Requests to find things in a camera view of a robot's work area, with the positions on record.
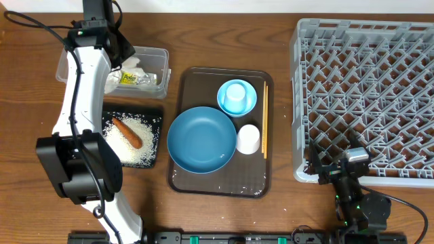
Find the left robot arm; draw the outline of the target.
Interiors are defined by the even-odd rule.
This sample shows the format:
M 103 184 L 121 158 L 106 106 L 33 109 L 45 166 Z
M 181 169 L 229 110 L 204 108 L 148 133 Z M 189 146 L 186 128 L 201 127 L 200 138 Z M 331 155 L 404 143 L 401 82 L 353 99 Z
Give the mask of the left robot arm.
M 121 191 L 122 165 L 102 136 L 104 87 L 135 50 L 120 33 L 114 1 L 84 1 L 84 19 L 63 38 L 68 81 L 60 116 L 36 153 L 54 190 L 97 218 L 110 243 L 142 243 L 143 222 Z

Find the orange carrot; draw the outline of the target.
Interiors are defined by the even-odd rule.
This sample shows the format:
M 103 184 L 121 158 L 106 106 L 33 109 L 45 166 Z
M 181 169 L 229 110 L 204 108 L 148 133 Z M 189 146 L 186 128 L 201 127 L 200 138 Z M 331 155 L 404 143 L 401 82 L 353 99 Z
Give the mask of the orange carrot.
M 133 148 L 142 148 L 142 140 L 131 128 L 116 117 L 112 118 L 112 122 Z

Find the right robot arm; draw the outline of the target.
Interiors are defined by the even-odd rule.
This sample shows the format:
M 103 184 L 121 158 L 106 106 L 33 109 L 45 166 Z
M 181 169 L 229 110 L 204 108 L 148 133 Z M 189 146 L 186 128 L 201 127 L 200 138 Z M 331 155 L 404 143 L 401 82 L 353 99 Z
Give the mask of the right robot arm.
M 309 141 L 307 173 L 317 175 L 320 185 L 332 184 L 336 192 L 336 215 L 345 224 L 340 235 L 373 235 L 387 228 L 391 201 L 374 193 L 362 193 L 359 178 L 369 173 L 372 156 L 354 135 L 349 136 L 350 147 L 330 165 L 324 165 L 319 151 Z

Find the foil wrapper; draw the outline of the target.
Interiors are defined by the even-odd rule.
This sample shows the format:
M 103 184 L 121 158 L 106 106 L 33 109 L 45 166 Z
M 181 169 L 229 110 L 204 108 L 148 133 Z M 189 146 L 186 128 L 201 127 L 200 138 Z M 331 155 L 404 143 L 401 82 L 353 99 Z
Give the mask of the foil wrapper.
M 157 75 L 153 73 L 142 73 L 139 75 L 123 73 L 119 83 L 123 85 L 156 85 Z

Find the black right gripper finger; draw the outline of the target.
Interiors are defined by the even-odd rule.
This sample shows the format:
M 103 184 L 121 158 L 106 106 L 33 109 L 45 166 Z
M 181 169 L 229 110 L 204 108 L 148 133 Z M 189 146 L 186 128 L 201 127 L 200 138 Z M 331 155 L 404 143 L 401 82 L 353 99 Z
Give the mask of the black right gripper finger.
M 309 175 L 315 175 L 319 173 L 322 167 L 321 159 L 319 158 L 319 153 L 312 140 L 309 141 L 309 159 L 307 163 L 307 168 L 304 173 Z
M 360 139 L 357 137 L 357 134 L 354 131 L 351 130 L 349 132 L 348 140 L 350 142 L 350 149 L 363 148 L 368 154 L 369 158 L 373 157 L 373 154 L 361 143 Z

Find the white napkin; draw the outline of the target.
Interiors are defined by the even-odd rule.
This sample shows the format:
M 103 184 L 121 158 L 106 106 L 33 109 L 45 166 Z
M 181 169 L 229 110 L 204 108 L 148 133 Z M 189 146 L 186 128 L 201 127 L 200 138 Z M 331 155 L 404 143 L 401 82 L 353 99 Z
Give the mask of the white napkin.
M 105 86 L 104 86 L 104 92 L 106 94 L 109 94 L 109 93 L 113 92 L 117 88 L 118 85 L 123 85 L 123 84 L 119 83 L 123 73 L 133 73 L 135 75 L 145 73 L 143 68 L 140 68 L 138 66 L 139 62 L 140 62 L 139 58 L 136 58 L 136 57 L 128 58 L 121 65 L 120 69 L 117 69 L 117 70 L 109 73 L 108 77 L 106 79 Z

